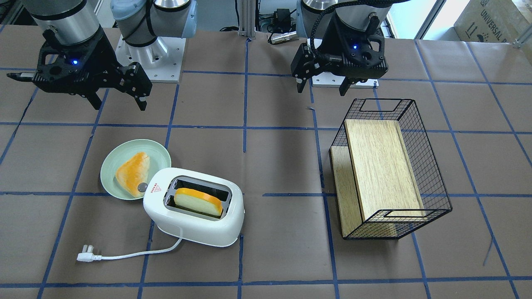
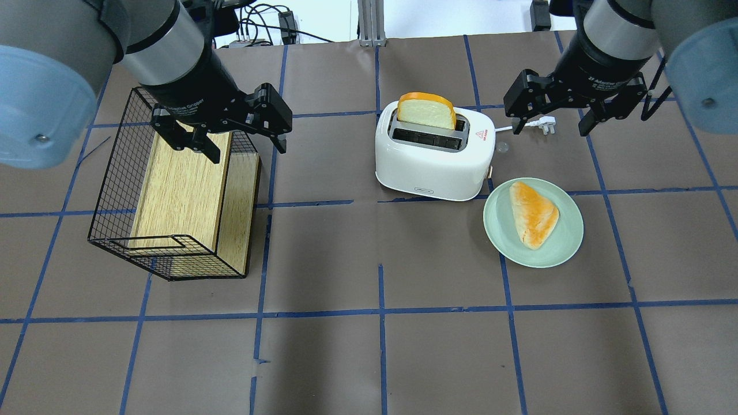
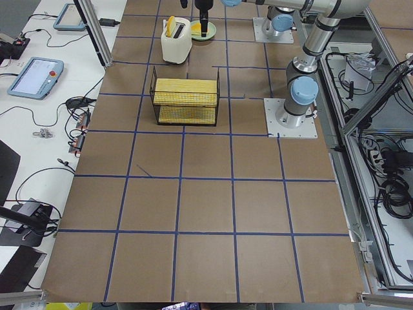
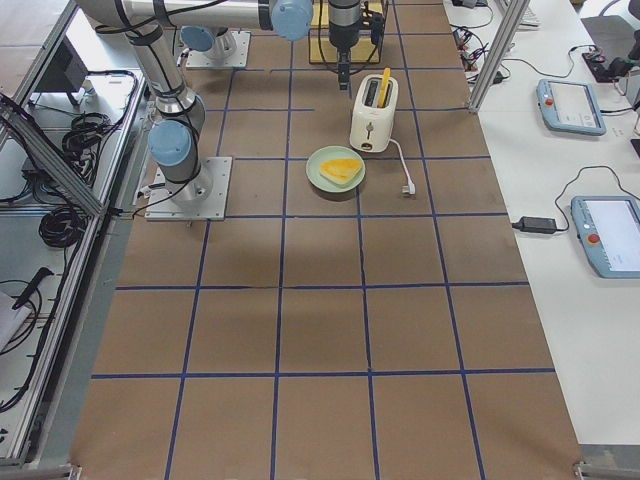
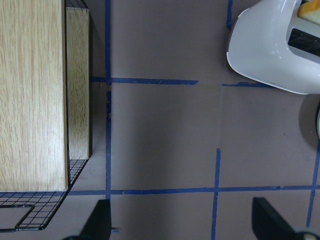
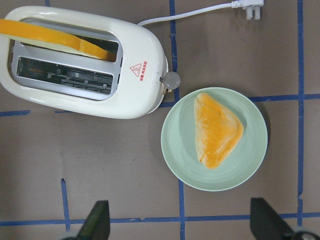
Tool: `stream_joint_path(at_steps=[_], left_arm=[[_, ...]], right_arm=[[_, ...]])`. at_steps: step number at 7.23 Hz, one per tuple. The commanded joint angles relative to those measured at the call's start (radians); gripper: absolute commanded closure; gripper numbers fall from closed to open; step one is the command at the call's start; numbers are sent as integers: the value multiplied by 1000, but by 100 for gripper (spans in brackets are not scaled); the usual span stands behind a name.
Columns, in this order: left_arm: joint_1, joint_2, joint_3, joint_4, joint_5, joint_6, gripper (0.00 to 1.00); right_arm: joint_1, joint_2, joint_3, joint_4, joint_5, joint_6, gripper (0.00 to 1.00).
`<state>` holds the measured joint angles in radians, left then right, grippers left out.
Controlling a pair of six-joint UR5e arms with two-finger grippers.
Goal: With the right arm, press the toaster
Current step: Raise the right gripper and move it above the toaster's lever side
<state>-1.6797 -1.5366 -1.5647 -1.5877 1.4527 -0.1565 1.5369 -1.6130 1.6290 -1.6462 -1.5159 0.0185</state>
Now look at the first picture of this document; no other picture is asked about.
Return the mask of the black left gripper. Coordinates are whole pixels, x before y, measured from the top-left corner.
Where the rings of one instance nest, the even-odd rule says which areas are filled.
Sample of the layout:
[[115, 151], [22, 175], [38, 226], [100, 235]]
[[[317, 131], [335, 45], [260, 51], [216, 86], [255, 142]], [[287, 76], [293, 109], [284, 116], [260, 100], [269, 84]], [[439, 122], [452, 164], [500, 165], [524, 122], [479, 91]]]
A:
[[370, 17], [366, 30], [357, 30], [331, 17], [322, 42], [314, 51], [304, 42], [291, 63], [291, 75], [296, 78], [298, 93], [307, 79], [323, 72], [344, 76], [340, 96], [345, 96], [357, 81], [381, 78], [388, 71], [384, 56], [384, 37], [377, 33], [378, 17]]

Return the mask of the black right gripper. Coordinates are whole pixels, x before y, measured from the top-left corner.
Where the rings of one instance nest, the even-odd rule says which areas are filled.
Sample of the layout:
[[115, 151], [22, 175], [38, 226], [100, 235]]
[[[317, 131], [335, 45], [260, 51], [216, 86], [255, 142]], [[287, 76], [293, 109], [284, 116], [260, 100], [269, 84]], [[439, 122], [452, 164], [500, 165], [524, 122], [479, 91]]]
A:
[[96, 94], [101, 88], [114, 88], [134, 97], [142, 111], [152, 82], [138, 62], [122, 66], [102, 28], [84, 42], [74, 45], [59, 43], [57, 32], [46, 29], [45, 43], [39, 53], [32, 83], [50, 93], [73, 93], [85, 96], [95, 110], [102, 100]]

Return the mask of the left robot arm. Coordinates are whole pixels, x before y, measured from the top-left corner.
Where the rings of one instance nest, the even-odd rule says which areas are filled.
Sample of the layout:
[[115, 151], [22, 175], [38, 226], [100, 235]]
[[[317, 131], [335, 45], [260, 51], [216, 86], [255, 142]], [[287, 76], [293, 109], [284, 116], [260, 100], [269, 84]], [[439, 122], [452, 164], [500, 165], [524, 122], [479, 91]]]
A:
[[324, 72], [343, 77], [341, 96], [356, 83], [384, 76], [388, 64], [379, 29], [393, 4], [393, 0], [300, 0], [296, 31], [305, 41], [291, 62], [298, 92]]

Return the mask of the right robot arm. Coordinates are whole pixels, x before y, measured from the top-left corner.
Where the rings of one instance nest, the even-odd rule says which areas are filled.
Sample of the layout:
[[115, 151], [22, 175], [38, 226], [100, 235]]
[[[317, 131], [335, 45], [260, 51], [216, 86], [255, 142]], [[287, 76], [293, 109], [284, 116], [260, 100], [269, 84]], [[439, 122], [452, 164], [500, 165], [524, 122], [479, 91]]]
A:
[[23, 5], [45, 42], [34, 73], [8, 77], [46, 93], [79, 95], [95, 110], [101, 107], [101, 88], [127, 93], [145, 110], [153, 86], [146, 71], [174, 67], [170, 41], [191, 38], [197, 28], [195, 0], [113, 0], [111, 13], [125, 43], [121, 63], [87, 0], [24, 0]]

